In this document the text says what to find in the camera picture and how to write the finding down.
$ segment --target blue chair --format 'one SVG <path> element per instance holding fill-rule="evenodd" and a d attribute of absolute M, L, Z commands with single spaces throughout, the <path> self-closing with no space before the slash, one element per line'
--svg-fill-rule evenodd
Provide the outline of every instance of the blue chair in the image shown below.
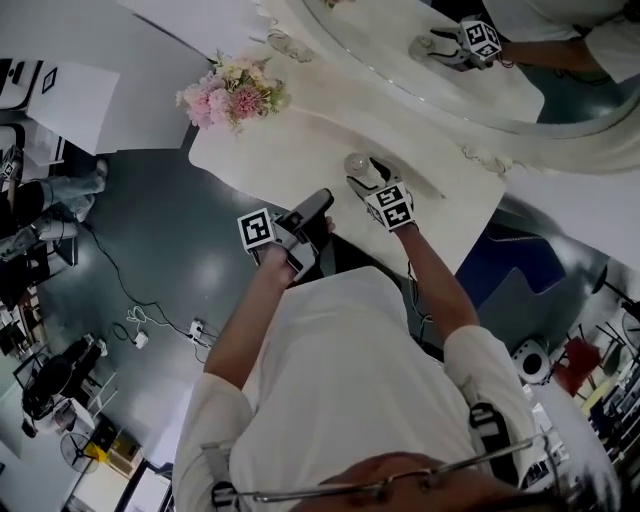
<path fill-rule="evenodd" d="M 544 238 L 489 224 L 456 277 L 478 309 L 515 269 L 522 272 L 536 295 L 546 292 L 566 275 Z"/>

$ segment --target picture frame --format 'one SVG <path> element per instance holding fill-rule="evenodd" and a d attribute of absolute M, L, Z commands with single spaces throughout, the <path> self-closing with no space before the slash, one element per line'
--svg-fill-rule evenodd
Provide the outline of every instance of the picture frame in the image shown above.
<path fill-rule="evenodd" d="M 42 94 L 45 94 L 56 84 L 56 75 L 58 74 L 58 68 L 53 68 L 42 80 Z"/>

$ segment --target person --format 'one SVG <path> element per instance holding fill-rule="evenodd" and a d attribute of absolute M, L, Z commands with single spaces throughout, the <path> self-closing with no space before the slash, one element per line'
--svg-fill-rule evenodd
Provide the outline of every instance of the person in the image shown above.
<path fill-rule="evenodd" d="M 11 261 L 41 240 L 58 240 L 75 235 L 75 226 L 42 216 L 51 206 L 63 203 L 78 222 L 84 222 L 104 191 L 109 167 L 98 160 L 86 176 L 50 176 L 27 182 L 16 189 L 13 212 L 8 192 L 0 194 L 0 260 Z"/>
<path fill-rule="evenodd" d="M 572 72 L 640 74 L 639 0 L 433 0 L 456 22 L 470 15 L 504 39 L 502 59 Z"/>
<path fill-rule="evenodd" d="M 535 435 L 532 411 L 505 345 L 416 225 L 393 233 L 444 367 L 411 338 L 402 294 L 378 269 L 290 288 L 287 255 L 271 246 L 195 383 L 173 469 L 178 512 L 566 510 L 516 488 L 531 450 L 514 450 L 512 484 L 486 463 L 448 466 L 486 453 L 472 403 L 502 415 L 511 445 Z"/>

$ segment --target white sleeve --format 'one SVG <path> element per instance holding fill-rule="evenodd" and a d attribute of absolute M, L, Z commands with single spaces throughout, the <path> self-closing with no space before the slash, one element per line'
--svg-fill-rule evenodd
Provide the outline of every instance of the white sleeve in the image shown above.
<path fill-rule="evenodd" d="M 640 23 L 616 18 L 594 28 L 585 43 L 616 83 L 640 74 Z"/>
<path fill-rule="evenodd" d="M 202 446 L 235 441 L 253 419 L 242 391 L 220 377 L 202 374 L 196 382 L 180 434 L 173 467 L 178 512 L 213 511 L 213 477 Z"/>
<path fill-rule="evenodd" d="M 504 343 L 478 326 L 462 327 L 444 344 L 445 371 L 468 402 L 488 402 L 504 417 L 512 443 L 535 435 L 533 411 Z M 518 452 L 514 461 L 524 477 L 532 450 Z"/>

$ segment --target white table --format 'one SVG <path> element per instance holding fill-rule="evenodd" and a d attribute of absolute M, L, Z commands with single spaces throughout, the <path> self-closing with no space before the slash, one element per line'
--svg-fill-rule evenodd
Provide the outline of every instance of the white table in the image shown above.
<path fill-rule="evenodd" d="M 407 260 L 399 242 L 369 217 L 343 169 L 352 152 L 393 162 L 414 196 L 420 230 L 455 272 L 497 207 L 502 180 L 376 88 L 318 59 L 297 64 L 278 56 L 274 64 L 287 75 L 291 107 L 248 124 L 240 135 L 224 127 L 200 130 L 191 163 L 284 208 L 329 188 L 336 233 L 404 274 Z"/>

